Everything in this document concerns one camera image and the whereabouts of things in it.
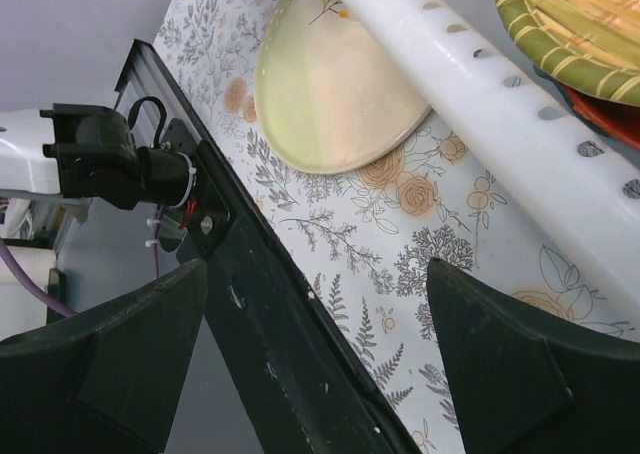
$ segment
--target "white pipe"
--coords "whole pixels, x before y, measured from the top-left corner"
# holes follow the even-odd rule
[[[640,179],[638,169],[442,0],[343,2],[560,249],[640,322],[640,199],[623,194],[625,183]],[[491,55],[474,56],[480,49]],[[510,76],[523,84],[506,87]],[[540,119],[546,107],[562,117]],[[604,154],[580,156],[584,141]]]

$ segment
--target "floral tablecloth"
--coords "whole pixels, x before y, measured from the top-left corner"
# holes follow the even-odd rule
[[[252,97],[275,3],[173,0],[155,48],[424,452],[463,452],[424,289],[430,258],[568,321],[635,339],[606,293],[437,113],[357,172],[313,176],[283,164]]]

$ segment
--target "black cable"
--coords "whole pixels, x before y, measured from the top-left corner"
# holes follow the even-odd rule
[[[145,102],[150,102],[154,104],[160,113],[160,120],[158,121],[158,127],[156,128],[156,134],[153,136],[153,145],[152,147],[155,149],[160,148],[160,135],[162,134],[162,130],[164,129],[164,125],[167,123],[167,109],[164,107],[164,104],[160,99],[154,96],[141,97],[136,102],[133,103],[131,109],[129,110],[129,116],[127,117],[127,124],[129,125],[129,129],[133,129],[136,121],[138,120],[138,115],[140,114],[140,108],[142,104]]]

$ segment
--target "green basket rim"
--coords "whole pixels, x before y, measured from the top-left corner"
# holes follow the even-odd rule
[[[640,106],[640,71],[614,67],[583,57],[577,48],[568,49],[543,28],[527,0],[495,2],[509,36],[539,69],[588,96]]]

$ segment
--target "table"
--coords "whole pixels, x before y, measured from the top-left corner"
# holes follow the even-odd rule
[[[492,0],[446,1],[531,72]],[[568,321],[635,339],[606,293],[437,113],[357,172],[312,176],[283,164],[262,137],[253,103],[257,51],[275,3],[173,0],[154,46],[424,452],[463,452],[425,297],[431,257]]]

